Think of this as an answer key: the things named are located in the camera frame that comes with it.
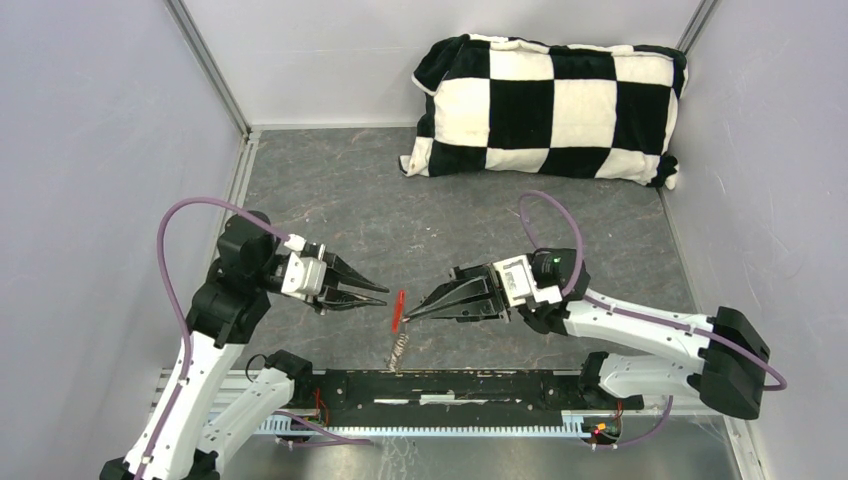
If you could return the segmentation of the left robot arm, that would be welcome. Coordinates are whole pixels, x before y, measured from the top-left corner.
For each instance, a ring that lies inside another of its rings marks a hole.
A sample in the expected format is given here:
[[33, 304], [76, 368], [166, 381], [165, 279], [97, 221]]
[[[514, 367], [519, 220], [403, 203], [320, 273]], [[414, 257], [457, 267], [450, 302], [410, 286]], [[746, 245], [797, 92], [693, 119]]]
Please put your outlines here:
[[314, 394], [311, 362], [280, 350], [217, 416], [213, 402], [258, 323], [279, 294], [315, 312], [380, 306], [366, 279], [323, 244], [278, 237], [268, 218], [230, 217], [218, 256], [180, 317], [183, 344], [163, 395], [142, 435], [122, 458], [106, 462], [103, 479], [218, 479], [260, 424], [279, 408], [302, 407]]

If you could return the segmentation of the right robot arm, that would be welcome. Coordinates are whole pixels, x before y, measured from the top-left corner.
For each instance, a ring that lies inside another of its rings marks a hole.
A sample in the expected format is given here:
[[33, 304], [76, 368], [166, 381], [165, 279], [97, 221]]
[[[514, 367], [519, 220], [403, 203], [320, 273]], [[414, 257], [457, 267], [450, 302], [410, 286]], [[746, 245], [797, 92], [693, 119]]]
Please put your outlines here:
[[590, 289], [584, 266], [574, 249], [542, 248], [455, 267], [448, 282], [401, 319], [479, 322], [517, 314], [542, 335], [593, 338], [637, 350], [635, 356], [588, 355], [577, 392], [591, 408], [663, 395], [697, 398], [742, 420], [759, 418], [770, 349], [743, 313], [721, 307], [714, 315], [684, 314], [619, 301]]

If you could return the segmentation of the red grey keyring holder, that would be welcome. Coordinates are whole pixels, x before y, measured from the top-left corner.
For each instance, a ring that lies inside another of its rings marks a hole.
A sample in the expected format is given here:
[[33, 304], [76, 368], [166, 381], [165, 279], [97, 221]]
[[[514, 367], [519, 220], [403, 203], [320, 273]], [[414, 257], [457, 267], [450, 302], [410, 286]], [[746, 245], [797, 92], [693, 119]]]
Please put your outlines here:
[[393, 310], [391, 332], [394, 340], [387, 360], [387, 369], [392, 373], [400, 371], [404, 352], [409, 341], [404, 316], [405, 303], [406, 291], [401, 289], [397, 294]]

